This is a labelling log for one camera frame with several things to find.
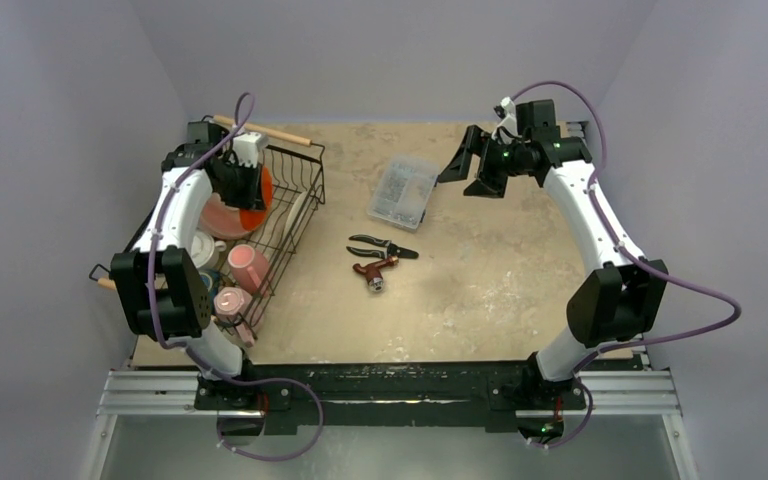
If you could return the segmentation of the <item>orange plate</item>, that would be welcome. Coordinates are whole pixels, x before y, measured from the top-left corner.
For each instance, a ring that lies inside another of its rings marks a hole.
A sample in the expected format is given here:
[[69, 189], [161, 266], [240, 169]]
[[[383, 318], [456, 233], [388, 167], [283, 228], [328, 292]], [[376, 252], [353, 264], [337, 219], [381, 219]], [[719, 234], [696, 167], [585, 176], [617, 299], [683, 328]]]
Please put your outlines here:
[[252, 207], [239, 210], [238, 217], [241, 227], [247, 232], [253, 232], [261, 227], [271, 212], [272, 202], [272, 176], [269, 168], [263, 167]]

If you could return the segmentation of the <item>pink ceramic mug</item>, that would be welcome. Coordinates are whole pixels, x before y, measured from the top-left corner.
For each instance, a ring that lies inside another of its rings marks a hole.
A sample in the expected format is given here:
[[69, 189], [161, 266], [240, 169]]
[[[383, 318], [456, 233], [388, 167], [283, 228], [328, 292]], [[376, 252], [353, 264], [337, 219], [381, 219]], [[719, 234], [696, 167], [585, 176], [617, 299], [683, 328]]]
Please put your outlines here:
[[265, 255], [248, 244], [239, 244], [227, 254], [231, 277], [244, 291], [252, 295], [269, 289], [267, 275], [270, 263]]

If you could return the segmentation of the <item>pink faceted ceramic cup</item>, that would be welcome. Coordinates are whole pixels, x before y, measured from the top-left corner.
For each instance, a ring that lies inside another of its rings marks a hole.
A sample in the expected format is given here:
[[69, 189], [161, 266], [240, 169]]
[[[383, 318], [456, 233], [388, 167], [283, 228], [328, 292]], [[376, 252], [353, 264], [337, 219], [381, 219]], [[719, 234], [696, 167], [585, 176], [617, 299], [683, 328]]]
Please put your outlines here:
[[214, 313], [226, 325], [236, 327], [252, 303], [251, 294], [239, 287], [223, 287], [214, 297]]

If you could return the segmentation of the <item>small cream saucer plate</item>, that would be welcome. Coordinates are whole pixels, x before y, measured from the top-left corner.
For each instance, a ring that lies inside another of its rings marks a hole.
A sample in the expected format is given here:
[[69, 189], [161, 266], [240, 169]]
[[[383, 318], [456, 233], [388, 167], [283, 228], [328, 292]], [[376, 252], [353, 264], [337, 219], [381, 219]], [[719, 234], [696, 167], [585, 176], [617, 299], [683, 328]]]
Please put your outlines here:
[[295, 221], [297, 220], [297, 217], [299, 213], [301, 212], [306, 199], [308, 198], [309, 194], [307, 192], [299, 194], [295, 201], [292, 203], [292, 206], [290, 207], [290, 210], [286, 216], [286, 222], [284, 227], [284, 235], [287, 236], [290, 234], [293, 225]]

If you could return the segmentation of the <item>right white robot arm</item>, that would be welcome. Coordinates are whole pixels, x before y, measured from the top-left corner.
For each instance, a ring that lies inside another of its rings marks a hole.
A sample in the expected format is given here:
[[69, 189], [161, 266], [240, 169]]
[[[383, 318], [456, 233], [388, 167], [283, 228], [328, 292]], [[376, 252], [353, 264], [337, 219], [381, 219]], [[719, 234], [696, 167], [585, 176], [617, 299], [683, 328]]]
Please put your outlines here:
[[603, 199], [585, 142], [562, 135], [551, 100], [517, 104], [504, 98], [495, 109], [500, 119], [491, 132], [469, 126], [441, 183], [466, 179], [479, 161], [466, 196], [501, 198], [510, 178], [536, 180], [554, 201], [574, 236], [586, 278], [569, 299], [567, 325], [534, 356], [536, 371], [524, 376], [521, 392], [536, 407], [556, 399], [562, 381], [601, 346], [624, 343], [652, 329], [666, 282], [666, 265], [650, 260], [627, 237]]

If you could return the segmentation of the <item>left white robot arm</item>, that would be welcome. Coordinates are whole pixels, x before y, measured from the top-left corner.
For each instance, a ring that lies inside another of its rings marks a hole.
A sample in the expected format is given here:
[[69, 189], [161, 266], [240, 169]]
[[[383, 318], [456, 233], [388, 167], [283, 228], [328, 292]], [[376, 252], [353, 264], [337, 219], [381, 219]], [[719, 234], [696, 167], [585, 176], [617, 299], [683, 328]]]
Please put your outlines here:
[[268, 137], [242, 126], [191, 122], [186, 140], [161, 162], [162, 186], [151, 217], [130, 249], [117, 253], [110, 277], [130, 330], [166, 349], [180, 348], [203, 375], [221, 380], [232, 408], [257, 399], [258, 382], [243, 372], [244, 350], [211, 319], [209, 294], [190, 249], [213, 194], [239, 210], [263, 210], [263, 152]]

